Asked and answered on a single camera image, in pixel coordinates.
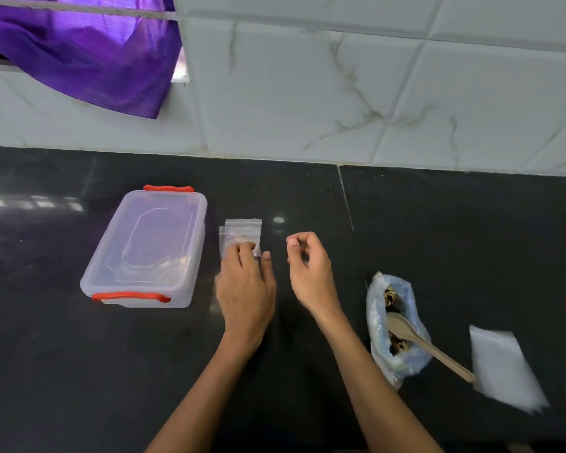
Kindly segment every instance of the wooden spoon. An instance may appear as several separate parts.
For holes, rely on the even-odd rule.
[[[417,335],[415,329],[411,326],[411,323],[403,316],[398,313],[386,313],[386,318],[388,319],[388,330],[396,335],[396,337],[416,343],[423,348],[424,351],[437,358],[465,381],[468,383],[474,383],[476,380],[474,373],[470,372],[467,368],[460,365],[457,361],[449,358],[430,342],[425,341],[422,337]]]

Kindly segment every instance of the black granite countertop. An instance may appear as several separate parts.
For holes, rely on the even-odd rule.
[[[102,305],[79,289],[122,197],[147,183],[208,201],[187,309]],[[0,451],[142,451],[218,345],[218,227],[240,217],[263,220],[278,298],[216,446],[365,445],[291,290],[285,237],[306,230],[366,345],[378,270],[413,284],[433,341],[467,367],[469,324],[518,338],[551,408],[486,399],[432,362],[400,394],[438,440],[566,439],[566,178],[0,147]]]

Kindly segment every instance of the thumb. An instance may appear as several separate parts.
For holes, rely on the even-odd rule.
[[[287,261],[292,270],[298,270],[300,267],[305,268],[304,262],[302,262],[300,243],[296,238],[290,238],[287,241]]]
[[[273,260],[270,256],[270,251],[264,251],[260,258],[260,267],[262,268],[262,278],[269,290],[276,288],[277,282],[275,281],[275,274],[273,273]]]

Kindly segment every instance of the purple curtain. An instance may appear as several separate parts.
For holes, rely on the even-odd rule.
[[[173,11],[173,0],[48,0]],[[38,81],[121,113],[157,118],[181,48],[177,22],[0,6],[0,54]]]

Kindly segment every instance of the left hand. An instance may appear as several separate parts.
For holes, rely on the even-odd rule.
[[[224,316],[225,337],[249,353],[257,350],[275,312],[277,284],[270,252],[261,269],[253,258],[253,243],[229,246],[216,282],[216,298]]]

